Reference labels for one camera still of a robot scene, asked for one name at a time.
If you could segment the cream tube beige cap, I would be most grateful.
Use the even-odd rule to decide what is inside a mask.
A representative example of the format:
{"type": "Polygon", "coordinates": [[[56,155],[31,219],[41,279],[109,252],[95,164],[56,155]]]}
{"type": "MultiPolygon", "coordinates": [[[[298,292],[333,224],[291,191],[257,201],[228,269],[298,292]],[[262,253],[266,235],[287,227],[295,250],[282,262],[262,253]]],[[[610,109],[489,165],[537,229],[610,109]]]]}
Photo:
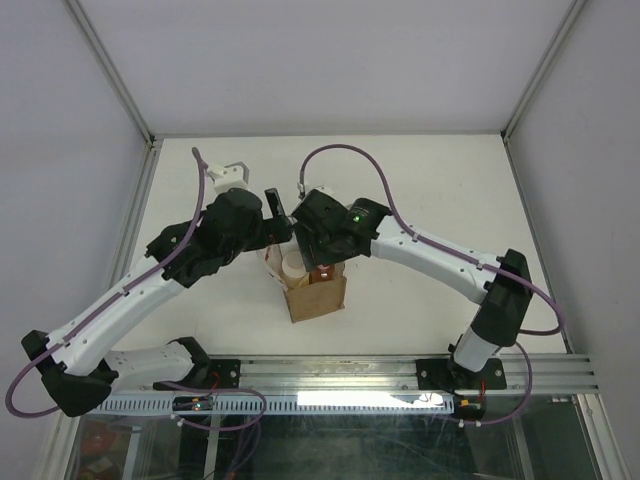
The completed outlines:
{"type": "Polygon", "coordinates": [[[299,250],[288,251],[281,262],[282,278],[290,290],[309,284],[309,272],[299,250]]]}

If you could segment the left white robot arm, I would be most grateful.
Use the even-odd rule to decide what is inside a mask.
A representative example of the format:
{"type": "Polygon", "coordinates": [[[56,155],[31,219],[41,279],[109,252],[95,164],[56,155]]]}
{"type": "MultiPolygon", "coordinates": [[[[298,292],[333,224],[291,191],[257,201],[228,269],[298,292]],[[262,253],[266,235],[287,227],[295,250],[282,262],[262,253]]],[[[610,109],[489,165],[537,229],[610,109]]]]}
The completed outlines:
{"type": "Polygon", "coordinates": [[[276,189],[259,198],[232,188],[200,205],[192,221],[164,228],[142,259],[80,317],[22,340],[57,409],[84,415],[110,394],[152,386],[204,389],[213,384],[208,354],[192,337],[122,352],[114,346],[155,309],[240,254],[286,243],[292,226],[276,189]]]}

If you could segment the orange bottle pink cap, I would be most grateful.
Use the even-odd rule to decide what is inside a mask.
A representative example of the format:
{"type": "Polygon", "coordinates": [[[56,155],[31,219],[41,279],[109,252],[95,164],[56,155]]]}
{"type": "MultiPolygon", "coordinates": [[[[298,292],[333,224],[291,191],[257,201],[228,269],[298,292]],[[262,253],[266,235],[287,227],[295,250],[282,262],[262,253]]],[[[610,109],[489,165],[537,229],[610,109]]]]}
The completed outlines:
{"type": "Polygon", "coordinates": [[[309,275],[309,283],[315,284],[325,281],[332,281],[335,275],[335,266],[318,266],[309,275]]]}

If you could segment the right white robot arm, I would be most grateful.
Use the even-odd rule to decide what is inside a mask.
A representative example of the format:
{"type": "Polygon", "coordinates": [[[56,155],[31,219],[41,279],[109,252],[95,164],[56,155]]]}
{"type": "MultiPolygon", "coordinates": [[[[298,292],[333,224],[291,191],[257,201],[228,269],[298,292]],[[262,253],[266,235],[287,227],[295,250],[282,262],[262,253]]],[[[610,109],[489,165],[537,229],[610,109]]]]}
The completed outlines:
{"type": "Polygon", "coordinates": [[[488,380],[483,369],[504,347],[515,344],[532,292],[513,280],[529,274],[526,257],[514,250],[503,256],[481,254],[470,262],[419,240],[389,207],[366,198],[346,207],[314,189],[294,209],[295,236],[308,269],[366,256],[409,267],[456,290],[478,310],[452,345],[443,365],[428,368],[433,387],[454,392],[477,390],[488,380]]]}

